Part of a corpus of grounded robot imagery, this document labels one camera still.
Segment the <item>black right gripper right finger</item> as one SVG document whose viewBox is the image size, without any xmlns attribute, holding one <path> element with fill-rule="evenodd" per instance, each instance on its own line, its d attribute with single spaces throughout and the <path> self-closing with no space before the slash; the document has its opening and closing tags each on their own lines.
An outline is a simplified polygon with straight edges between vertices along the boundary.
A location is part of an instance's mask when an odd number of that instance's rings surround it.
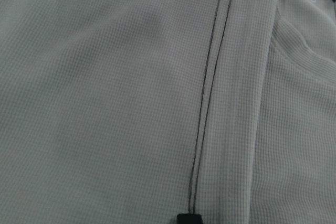
<svg viewBox="0 0 336 224">
<path fill-rule="evenodd" d="M 200 214 L 192 214 L 191 224 L 203 224 L 203 218 Z"/>
</svg>

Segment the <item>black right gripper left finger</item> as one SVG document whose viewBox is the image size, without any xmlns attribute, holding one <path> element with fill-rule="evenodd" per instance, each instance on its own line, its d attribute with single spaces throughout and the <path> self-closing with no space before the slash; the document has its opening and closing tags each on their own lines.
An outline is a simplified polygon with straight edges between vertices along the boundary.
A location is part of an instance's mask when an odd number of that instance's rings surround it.
<svg viewBox="0 0 336 224">
<path fill-rule="evenodd" d="M 191 224 L 192 215 L 189 213 L 181 213 L 176 216 L 177 224 Z"/>
</svg>

